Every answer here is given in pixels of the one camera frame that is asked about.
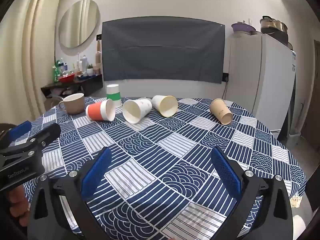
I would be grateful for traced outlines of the person's hand on grip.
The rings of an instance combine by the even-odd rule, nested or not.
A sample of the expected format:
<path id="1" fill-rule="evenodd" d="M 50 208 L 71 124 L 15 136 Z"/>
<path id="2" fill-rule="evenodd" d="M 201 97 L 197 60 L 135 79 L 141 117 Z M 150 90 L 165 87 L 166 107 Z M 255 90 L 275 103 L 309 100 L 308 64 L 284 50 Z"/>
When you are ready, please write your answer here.
<path id="1" fill-rule="evenodd" d="M 16 187 L 7 193 L 7 199 L 11 204 L 10 213 L 14 218 L 18 218 L 22 227 L 28 225 L 29 220 L 29 202 L 25 196 L 24 187 L 22 185 Z"/>

